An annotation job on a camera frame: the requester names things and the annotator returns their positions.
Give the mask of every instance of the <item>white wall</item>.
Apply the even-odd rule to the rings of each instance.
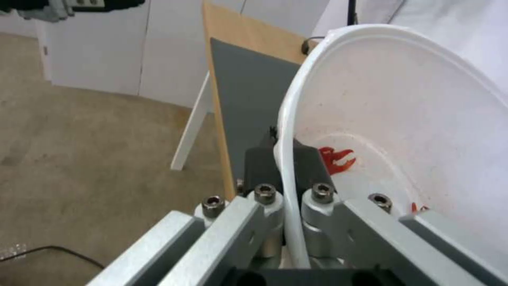
[[[240,11],[242,2],[226,5]],[[208,70],[201,6],[201,0],[152,0],[140,96],[192,107]]]
[[[0,32],[36,38],[37,33],[33,20],[25,20],[16,11],[0,16]]]
[[[358,23],[388,23],[404,0],[357,0]],[[330,0],[317,22],[313,36],[324,36],[331,29],[347,24],[348,0]]]
[[[39,40],[48,48],[46,78],[56,85],[137,95],[149,4],[38,22]]]
[[[329,0],[247,0],[243,14],[310,37]]]
[[[508,94],[507,16],[506,0],[406,0],[391,23],[411,27],[470,61]]]

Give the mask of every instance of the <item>metal cylinder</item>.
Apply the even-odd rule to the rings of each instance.
[[[224,210],[225,206],[226,204],[224,200],[218,195],[206,197],[201,202],[203,214],[208,218],[216,218],[219,216],[219,214]]]
[[[270,184],[259,184],[254,188],[254,199],[262,205],[270,205],[275,201],[277,190]]]
[[[335,189],[325,183],[317,183],[312,186],[312,199],[320,204],[329,204],[333,201]]]
[[[369,200],[387,213],[392,211],[392,200],[384,194],[373,193],[369,195]]]

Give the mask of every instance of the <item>red plastic piece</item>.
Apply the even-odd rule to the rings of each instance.
[[[338,161],[342,158],[344,158],[347,154],[352,153],[353,150],[346,149],[342,150],[340,152],[333,152],[334,149],[332,147],[323,147],[319,149],[319,152],[321,153],[321,157],[323,158],[323,161],[325,162],[326,169],[328,170],[328,173],[330,175],[344,172],[345,170],[349,169],[356,161],[356,158],[353,158],[351,160],[348,160],[344,165],[337,165],[335,164],[335,161]]]

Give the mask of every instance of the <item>black cable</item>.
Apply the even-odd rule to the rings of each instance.
[[[57,246],[57,245],[47,245],[47,246],[41,246],[41,247],[36,247],[34,249],[30,249],[30,250],[27,250],[27,251],[23,251],[23,252],[20,252],[20,253],[17,253],[13,256],[9,256],[9,257],[6,257],[6,258],[2,258],[0,259],[0,262],[5,262],[5,261],[8,261],[8,260],[11,260],[11,259],[14,259],[16,257],[19,257],[19,256],[23,256],[23,255],[26,255],[26,254],[29,254],[29,253],[32,253],[32,252],[36,252],[36,251],[40,251],[40,250],[44,250],[44,249],[53,249],[53,250],[60,250],[60,251],[63,251],[65,253],[68,253],[68,254],[72,254],[74,256],[77,256],[101,269],[104,269],[104,265],[102,265],[101,263],[97,262],[96,260],[93,260],[89,257],[86,257],[80,253],[77,253],[75,251],[72,251],[68,248],[65,248],[65,247],[62,247],[62,246]]]
[[[349,0],[347,3],[347,25],[356,25],[358,24],[358,18],[356,16],[356,0]],[[324,39],[325,36],[316,36],[316,37],[310,37],[303,41],[302,46],[300,47],[300,51],[304,55],[309,54],[309,41],[313,39]]]
[[[349,0],[347,3],[347,25],[356,24],[356,0]]]
[[[316,37],[310,37],[310,38],[306,39],[305,41],[303,41],[302,46],[300,47],[300,51],[302,52],[302,54],[309,54],[309,50],[310,50],[309,41],[313,40],[313,39],[324,39],[324,38],[325,38],[325,36],[316,36]]]

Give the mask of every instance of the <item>floor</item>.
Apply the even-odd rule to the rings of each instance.
[[[53,244],[108,264],[169,211],[223,193],[211,115],[184,171],[171,171],[189,109],[52,86],[35,39],[0,43],[0,256]],[[0,285],[80,285],[97,273],[42,251],[0,263]]]

